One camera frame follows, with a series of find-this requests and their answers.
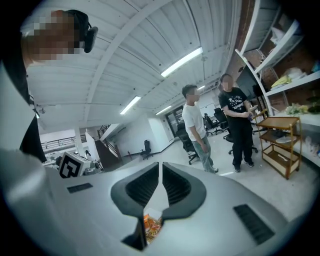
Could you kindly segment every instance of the black vent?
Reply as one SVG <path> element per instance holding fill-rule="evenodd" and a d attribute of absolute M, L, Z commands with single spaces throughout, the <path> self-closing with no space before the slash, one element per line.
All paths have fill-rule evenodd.
<path fill-rule="evenodd" d="M 236 206 L 233 209 L 258 245 L 275 234 L 247 204 Z"/>
<path fill-rule="evenodd" d="M 128 183 L 125 191 L 129 197 L 143 208 L 146 207 L 159 183 L 159 166 Z"/>
<path fill-rule="evenodd" d="M 163 165 L 162 173 L 162 183 L 168 196 L 169 206 L 183 200 L 190 193 L 191 185 L 186 178 L 167 168 L 165 165 Z"/>

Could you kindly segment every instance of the graphic print t-shirt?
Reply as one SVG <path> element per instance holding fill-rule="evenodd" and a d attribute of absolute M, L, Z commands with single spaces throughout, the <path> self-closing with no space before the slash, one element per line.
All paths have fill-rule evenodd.
<path fill-rule="evenodd" d="M 243 113 L 246 112 L 246 106 L 244 104 L 245 100 L 247 99 L 247 96 L 243 93 L 243 91 L 240 88 L 233 87 L 232 91 L 226 92 L 222 91 L 219 94 L 219 103 L 221 108 L 224 108 L 225 106 L 228 106 L 229 110 L 237 112 L 237 113 Z M 243 122 L 244 120 L 248 120 L 243 117 L 232 117 L 226 115 L 229 125 L 232 126 L 237 122 Z"/>

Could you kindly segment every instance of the ceiling light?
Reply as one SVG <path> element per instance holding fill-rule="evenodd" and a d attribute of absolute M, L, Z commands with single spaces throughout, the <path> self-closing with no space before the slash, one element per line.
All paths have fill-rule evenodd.
<path fill-rule="evenodd" d="M 124 108 L 124 110 L 122 110 L 122 112 L 120 113 L 120 115 L 124 115 L 134 104 L 137 103 L 138 100 L 140 100 L 141 97 L 135 96 L 133 100 L 131 100 L 131 102 Z"/>
<path fill-rule="evenodd" d="M 194 50 L 193 52 L 189 53 L 187 56 L 184 56 L 182 59 L 178 60 L 176 63 L 168 67 L 165 71 L 161 73 L 161 76 L 163 76 L 164 78 L 167 77 L 170 73 L 175 71 L 177 68 L 181 67 L 186 62 L 190 61 L 191 59 L 198 56 L 199 54 L 202 54 L 202 52 L 203 52 L 202 47 Z"/>
<path fill-rule="evenodd" d="M 167 106 L 165 109 L 162 109 L 160 112 L 156 113 L 156 115 L 159 115 L 159 114 L 161 114 L 162 112 L 164 112 L 164 111 L 166 111 L 166 110 L 168 110 L 168 109 L 170 109 L 170 108 L 171 108 L 171 106 Z"/>

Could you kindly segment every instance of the hair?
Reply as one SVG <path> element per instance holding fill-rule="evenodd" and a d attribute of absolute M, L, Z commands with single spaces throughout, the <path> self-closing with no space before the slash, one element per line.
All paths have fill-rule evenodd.
<path fill-rule="evenodd" d="M 191 89 L 197 88 L 194 84 L 187 84 L 185 87 L 182 88 L 182 95 L 187 98 L 187 93 L 190 92 Z"/>
<path fill-rule="evenodd" d="M 225 77 L 231 77 L 231 78 L 233 78 L 230 74 L 224 73 L 224 74 L 220 77 L 220 84 L 222 84 L 222 81 L 224 80 Z"/>

